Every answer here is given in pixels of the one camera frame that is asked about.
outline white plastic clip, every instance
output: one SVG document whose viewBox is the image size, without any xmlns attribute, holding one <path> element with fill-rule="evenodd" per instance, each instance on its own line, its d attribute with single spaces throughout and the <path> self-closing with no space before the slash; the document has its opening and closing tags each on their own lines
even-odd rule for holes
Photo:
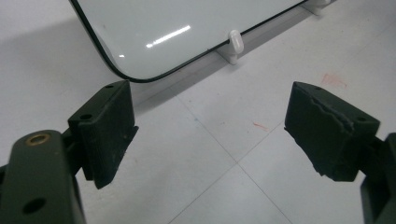
<svg viewBox="0 0 396 224">
<path fill-rule="evenodd" d="M 238 54 L 244 50 L 244 42 L 242 36 L 237 30 L 232 30 L 228 37 L 230 38 L 230 44 L 226 44 L 216 49 L 216 52 L 221 55 L 230 64 L 237 64 Z"/>
<path fill-rule="evenodd" d="M 321 16 L 322 8 L 329 5 L 330 2 L 331 0 L 309 0 L 302 4 L 302 7 L 316 16 Z"/>
</svg>

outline tile floor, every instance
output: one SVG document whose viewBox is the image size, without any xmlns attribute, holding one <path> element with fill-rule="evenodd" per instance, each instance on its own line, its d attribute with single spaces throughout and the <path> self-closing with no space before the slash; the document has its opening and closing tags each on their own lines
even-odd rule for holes
<svg viewBox="0 0 396 224">
<path fill-rule="evenodd" d="M 31 10 L 18 0 L 0 13 L 1 164 L 20 136 L 64 130 L 100 87 L 119 80 L 67 1 L 52 2 Z M 337 0 L 323 14 L 236 66 L 208 54 L 191 65 L 206 66 L 181 69 L 178 83 L 136 104 L 140 131 L 114 182 L 96 190 L 78 173 L 88 223 L 363 223 L 364 176 L 319 176 L 284 118 L 292 82 L 302 81 L 381 120 L 379 138 L 395 132 L 396 2 Z"/>
<path fill-rule="evenodd" d="M 395 131 L 396 2 L 339 0 L 323 12 L 140 104 L 114 183 L 82 186 L 90 223 L 363 223 L 364 176 L 320 177 L 283 122 L 298 80 L 380 119 L 380 138 Z"/>
</svg>

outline red stain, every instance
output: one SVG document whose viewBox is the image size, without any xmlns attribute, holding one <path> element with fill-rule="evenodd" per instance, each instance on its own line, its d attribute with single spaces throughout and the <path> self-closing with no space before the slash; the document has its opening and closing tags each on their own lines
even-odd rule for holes
<svg viewBox="0 0 396 224">
<path fill-rule="evenodd" d="M 261 124 L 255 123 L 255 122 L 253 122 L 253 125 L 256 126 L 256 127 L 262 128 L 263 130 L 265 130 L 266 132 L 268 132 L 268 128 L 265 127 L 264 125 L 261 125 Z"/>
<path fill-rule="evenodd" d="M 323 76 L 322 81 L 320 82 L 320 85 L 330 85 L 334 87 L 342 87 L 344 89 L 347 88 L 347 84 L 337 75 L 329 75 L 325 74 Z"/>
</svg>

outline metal bracket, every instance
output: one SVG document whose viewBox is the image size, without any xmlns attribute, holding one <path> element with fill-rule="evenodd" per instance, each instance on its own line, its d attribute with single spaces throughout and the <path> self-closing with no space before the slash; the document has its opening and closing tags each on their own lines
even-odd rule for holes
<svg viewBox="0 0 396 224">
<path fill-rule="evenodd" d="M 244 50 L 244 42 L 237 30 L 232 30 L 228 34 L 228 37 L 230 38 L 230 43 L 216 49 L 216 52 L 227 60 L 228 63 L 237 64 L 238 54 Z"/>
</svg>

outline brass screw hole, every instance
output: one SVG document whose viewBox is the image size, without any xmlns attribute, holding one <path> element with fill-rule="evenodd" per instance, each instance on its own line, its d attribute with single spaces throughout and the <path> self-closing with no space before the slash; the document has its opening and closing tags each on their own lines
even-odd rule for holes
<svg viewBox="0 0 396 224">
<path fill-rule="evenodd" d="M 41 144 L 47 142 L 48 140 L 50 140 L 49 134 L 40 133 L 40 134 L 36 134 L 34 136 L 29 137 L 26 140 L 26 145 L 33 147 L 33 146 L 41 145 Z"/>
</svg>

